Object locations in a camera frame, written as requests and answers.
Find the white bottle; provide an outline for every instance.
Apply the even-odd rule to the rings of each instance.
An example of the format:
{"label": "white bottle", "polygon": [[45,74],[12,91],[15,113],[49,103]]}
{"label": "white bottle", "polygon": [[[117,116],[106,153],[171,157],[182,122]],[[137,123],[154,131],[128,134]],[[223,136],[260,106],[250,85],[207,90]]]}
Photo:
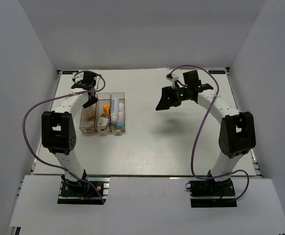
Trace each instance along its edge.
{"label": "white bottle", "polygon": [[116,124],[116,128],[123,131],[124,126],[125,126],[125,104],[124,103],[119,103],[118,113],[119,115],[118,115],[118,122]]}
{"label": "white bottle", "polygon": [[114,97],[111,103],[111,123],[116,124],[118,120],[118,97]]}

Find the white table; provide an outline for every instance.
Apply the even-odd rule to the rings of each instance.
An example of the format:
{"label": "white table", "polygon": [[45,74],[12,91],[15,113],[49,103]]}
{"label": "white table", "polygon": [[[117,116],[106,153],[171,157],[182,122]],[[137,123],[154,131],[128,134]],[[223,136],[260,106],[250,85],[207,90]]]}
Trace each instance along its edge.
{"label": "white table", "polygon": [[[169,86],[165,79],[167,69],[150,70],[95,70],[106,80],[102,92],[124,92],[126,99],[126,133],[83,135],[79,130],[81,111],[74,119],[77,143],[75,151],[81,166],[90,175],[148,175],[189,176],[190,157],[197,130],[206,110],[193,101],[166,111],[155,111],[161,88]],[[175,74],[183,82],[182,73]],[[216,87],[213,80],[199,71],[202,83]],[[227,76],[214,75],[220,86],[221,97],[235,107]],[[70,92],[72,75],[62,75],[56,96]],[[53,103],[53,108],[62,101]],[[206,175],[219,155],[219,123],[209,116],[198,141],[194,169],[198,175]],[[59,164],[49,151],[41,146],[39,157]],[[251,153],[245,155],[235,169],[244,169],[255,175]],[[34,174],[62,174],[59,169],[37,162]]]}
{"label": "white table", "polygon": [[[285,216],[270,179],[251,179],[237,208],[191,208],[187,179],[111,178],[106,203],[59,205],[58,176],[26,176],[10,226],[20,235],[278,235]],[[240,194],[245,179],[233,179]]]}

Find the white wall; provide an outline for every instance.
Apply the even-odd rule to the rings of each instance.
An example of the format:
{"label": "white wall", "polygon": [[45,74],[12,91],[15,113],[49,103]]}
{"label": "white wall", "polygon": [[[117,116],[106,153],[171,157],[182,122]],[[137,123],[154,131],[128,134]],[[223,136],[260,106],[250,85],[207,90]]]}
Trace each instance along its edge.
{"label": "white wall", "polygon": [[20,0],[56,69],[227,67],[265,0]]}
{"label": "white wall", "polygon": [[268,0],[231,68],[238,105],[253,113],[255,153],[285,213],[285,0]]}
{"label": "white wall", "polygon": [[[33,158],[22,138],[28,108],[50,97],[56,71],[17,0],[0,0],[0,235],[5,234],[21,179]],[[40,115],[29,117],[28,133],[36,148]]]}

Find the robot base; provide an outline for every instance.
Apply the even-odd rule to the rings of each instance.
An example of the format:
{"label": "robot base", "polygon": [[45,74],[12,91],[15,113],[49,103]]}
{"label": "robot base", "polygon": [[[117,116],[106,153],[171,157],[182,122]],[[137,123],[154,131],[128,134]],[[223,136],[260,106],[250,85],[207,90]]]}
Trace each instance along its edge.
{"label": "robot base", "polygon": [[[104,201],[106,201],[107,195],[105,195],[103,181],[91,181],[94,186],[97,187]],[[103,205],[101,199],[98,197],[94,189],[90,188],[86,193],[82,195],[73,191],[67,181],[62,181],[60,193],[58,197],[58,204],[80,204],[80,205]]]}
{"label": "robot base", "polygon": [[235,189],[230,179],[213,190],[209,181],[190,181],[188,184],[192,208],[237,207]]}

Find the tabletop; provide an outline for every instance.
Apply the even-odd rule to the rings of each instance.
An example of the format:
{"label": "tabletop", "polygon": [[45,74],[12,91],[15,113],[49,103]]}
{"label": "tabletop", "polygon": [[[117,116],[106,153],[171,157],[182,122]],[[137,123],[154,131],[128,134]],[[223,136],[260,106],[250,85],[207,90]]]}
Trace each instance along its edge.
{"label": "tabletop", "polygon": [[[183,82],[182,73],[174,74]],[[79,163],[88,175],[95,176],[190,176],[191,151],[200,123],[206,110],[193,101],[183,101],[177,108],[155,111],[161,88],[170,85],[165,79],[168,69],[145,70],[94,70],[106,80],[102,92],[125,93],[126,132],[122,135],[82,134],[79,130],[81,110],[74,118],[76,130],[75,151]],[[209,75],[198,71],[202,83],[216,87]],[[226,74],[215,74],[220,95],[229,105],[235,107]],[[70,92],[72,75],[62,74],[56,97]],[[52,108],[63,100],[54,101]],[[201,132],[194,160],[197,175],[206,175],[219,153],[219,123],[209,116]],[[44,147],[39,157],[59,164]],[[251,152],[244,155],[235,169],[244,169],[249,175],[256,175]],[[62,174],[62,170],[37,162],[34,174]]]}

